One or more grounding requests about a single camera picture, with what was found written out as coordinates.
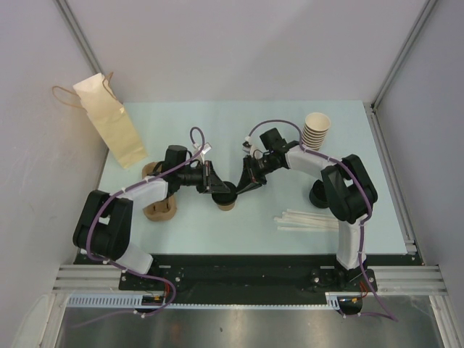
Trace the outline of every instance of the stack of paper cups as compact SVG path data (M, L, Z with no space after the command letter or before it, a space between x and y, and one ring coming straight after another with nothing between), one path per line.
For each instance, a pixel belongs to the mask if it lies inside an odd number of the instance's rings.
M327 115L313 112L306 116L303 130L303 144L318 151L331 127L331 120Z

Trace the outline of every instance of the light blue table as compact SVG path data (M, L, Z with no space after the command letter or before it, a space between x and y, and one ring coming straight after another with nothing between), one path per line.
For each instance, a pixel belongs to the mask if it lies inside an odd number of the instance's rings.
M392 197L361 101L222 101L182 103L126 103L149 157L124 170L109 154L99 189L115 192L141 179L141 169L164 159L168 145L191 149L189 129L199 126L212 145L212 160L224 181L239 182L244 137L257 123L283 118L302 127L310 112L323 112L332 127L321 151L332 157L357 154L378 191L373 218L366 229L366 251L405 254L406 248ZM277 127L287 140L297 139L288 125L264 125L259 135ZM304 173L280 169L268 175L268 184L239 197L230 212L220 211L210 195L183 187L176 195L178 211L171 221L153 223L142 211L133 213L131 240L156 254L328 254L338 248L338 233L278 231L275 216L290 208L318 211L307 195L314 183Z

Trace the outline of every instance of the white wall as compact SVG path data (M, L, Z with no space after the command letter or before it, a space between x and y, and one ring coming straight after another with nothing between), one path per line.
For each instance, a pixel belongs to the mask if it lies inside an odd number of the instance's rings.
M53 1L3 3L0 50L0 347L9 347L75 254L105 150L86 115L51 95L91 75Z
M464 2L441 1L379 119L419 247L464 323Z
M125 102L371 102L424 2L69 0Z

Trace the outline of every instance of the paper bag handle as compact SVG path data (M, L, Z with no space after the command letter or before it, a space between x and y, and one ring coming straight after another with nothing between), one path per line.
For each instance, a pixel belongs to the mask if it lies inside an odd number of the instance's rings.
M113 72L110 72L108 74L108 76L104 76L103 78L103 81L101 82L101 84L103 85L103 88L108 92L108 94L110 96L112 96L115 100L117 100L116 96L105 86L104 82L105 80L108 81L108 86L109 86L109 82L111 81L111 78L113 77ZM61 89L62 91L64 92L67 92L69 94L72 94L73 96L79 96L77 93L73 92L73 91L70 91L69 89L66 89L64 87L61 87L61 86L53 86L51 87L51 92L53 93L53 96L58 100L58 102L64 104L64 105L68 105L70 107L77 107L78 109L86 109L85 107L82 107L81 105L76 105L76 104L71 104L71 103L67 103L65 101L62 101L60 98L58 98L58 96L55 94L55 89Z
M86 109L84 107L82 107L81 105L76 105L76 104L71 104L71 103L67 103L65 101L62 101L60 98L58 98L58 96L55 94L55 89L61 89L62 91L64 92L67 92L69 94L72 94L73 96L79 96L77 93L74 93L73 91L70 91L69 89L66 89L66 88L63 88L61 86L53 86L51 87L51 92L53 93L53 96L57 99L58 102L60 102L61 104L64 104L64 105L67 105L69 107L76 107L78 109Z
M108 81L108 86L109 82L111 81L111 78L113 77L113 72L110 72L108 76L105 76L101 84L103 85L103 88L107 90L108 94L112 96L115 100L117 100L116 96L105 86L104 81Z

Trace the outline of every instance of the paper cup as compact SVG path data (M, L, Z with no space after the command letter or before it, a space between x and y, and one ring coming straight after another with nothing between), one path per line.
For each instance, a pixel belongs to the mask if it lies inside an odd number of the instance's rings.
M331 127L331 119L321 112L313 112L306 116L304 124L315 133L324 133Z
M327 115L320 112L309 114L304 120L303 144L311 149L319 150L330 127L331 120Z
M212 194L212 200L216 203L217 207L224 212L228 212L235 207L235 201L237 200L237 188L229 182L224 181L224 184L231 190L229 194Z

